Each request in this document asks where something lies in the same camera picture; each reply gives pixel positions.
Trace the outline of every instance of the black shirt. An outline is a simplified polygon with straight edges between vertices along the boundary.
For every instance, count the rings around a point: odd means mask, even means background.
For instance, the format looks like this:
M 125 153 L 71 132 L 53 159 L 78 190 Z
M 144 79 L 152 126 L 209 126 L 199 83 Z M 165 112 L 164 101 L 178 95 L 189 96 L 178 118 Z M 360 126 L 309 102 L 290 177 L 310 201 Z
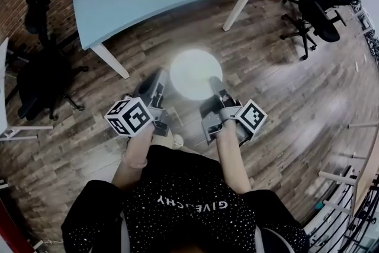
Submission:
M 132 253 L 169 252 L 188 233 L 207 252 L 256 252 L 256 226 L 268 240 L 265 252 L 280 239 L 296 253 L 308 251 L 304 230 L 272 191 L 238 195 L 220 164 L 197 154 L 151 146 L 147 160 L 133 191 L 86 185 L 62 225 L 66 252 L 120 252 L 121 211 Z

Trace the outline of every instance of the polka dot shirt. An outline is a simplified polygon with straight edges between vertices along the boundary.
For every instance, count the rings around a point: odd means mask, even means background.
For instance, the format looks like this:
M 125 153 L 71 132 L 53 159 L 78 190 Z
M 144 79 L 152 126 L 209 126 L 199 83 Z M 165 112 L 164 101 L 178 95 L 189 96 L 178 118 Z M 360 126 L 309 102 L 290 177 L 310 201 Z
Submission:
M 210 248 L 256 252 L 256 225 L 279 234 L 294 252 L 307 252 L 307 236 L 293 217 L 275 220 L 269 215 L 265 220 L 264 212 L 275 211 L 263 209 L 269 202 L 251 202 L 259 200 L 258 191 L 245 194 L 250 198 L 236 194 L 223 181 L 218 163 L 191 155 L 191 161 L 175 166 L 167 162 L 171 155 L 166 162 L 151 165 L 156 159 L 150 154 L 138 187 L 126 196 L 106 182 L 88 183 L 62 226 L 67 252 L 89 252 L 117 225 L 122 210 L 132 253 L 157 252 L 157 248 L 168 253 L 174 235 L 189 226 L 195 238 Z

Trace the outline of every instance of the white chair base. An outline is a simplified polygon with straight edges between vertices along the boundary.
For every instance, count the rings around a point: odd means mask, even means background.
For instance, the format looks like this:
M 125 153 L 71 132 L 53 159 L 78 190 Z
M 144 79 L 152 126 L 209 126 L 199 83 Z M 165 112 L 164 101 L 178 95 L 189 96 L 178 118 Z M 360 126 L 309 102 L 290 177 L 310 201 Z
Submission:
M 9 184 L 6 184 L 4 180 L 0 180 L 0 190 L 9 188 Z
M 53 126 L 38 126 L 38 127 L 9 127 L 7 130 L 1 135 L 0 141 L 7 142 L 10 140 L 27 140 L 27 139 L 37 139 L 38 136 L 17 136 L 20 131 L 23 130 L 51 130 L 54 129 Z
M 379 124 L 379 121 L 376 121 L 374 123 L 351 123 L 348 124 L 348 129 L 352 129 L 354 127 L 377 127 Z

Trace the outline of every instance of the desk leg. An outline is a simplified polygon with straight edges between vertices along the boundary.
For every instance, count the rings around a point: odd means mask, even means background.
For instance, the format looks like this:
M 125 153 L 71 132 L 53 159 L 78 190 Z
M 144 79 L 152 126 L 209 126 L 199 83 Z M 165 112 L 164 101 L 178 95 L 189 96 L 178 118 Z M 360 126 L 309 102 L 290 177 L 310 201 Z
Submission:
M 108 51 L 108 49 L 101 43 L 95 47 L 91 48 L 102 60 L 104 60 L 108 66 L 114 69 L 117 73 L 119 73 L 123 78 L 129 78 L 129 73 L 125 68 L 121 65 L 120 62 L 117 61 L 115 57 Z
M 249 0 L 238 0 L 229 17 L 225 21 L 223 26 L 224 31 L 229 31 L 230 27 L 236 21 L 238 15 L 241 13 L 242 9 L 248 3 Z
M 38 136 L 35 135 L 35 136 L 21 136 L 21 137 L 10 137 L 10 138 L 5 138 L 5 137 L 2 137 L 0 138 L 0 142 L 8 142 L 10 140 L 29 140 L 29 139 L 38 139 Z

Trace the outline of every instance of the person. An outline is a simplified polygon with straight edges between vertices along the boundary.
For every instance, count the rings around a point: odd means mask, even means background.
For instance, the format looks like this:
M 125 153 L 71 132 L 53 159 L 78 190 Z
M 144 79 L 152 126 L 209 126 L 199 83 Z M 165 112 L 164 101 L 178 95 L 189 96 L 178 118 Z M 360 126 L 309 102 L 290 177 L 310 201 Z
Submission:
M 67 253 L 308 252 L 276 194 L 252 191 L 233 120 L 217 134 L 220 162 L 150 145 L 154 129 L 130 139 L 111 184 L 82 190 L 62 225 Z

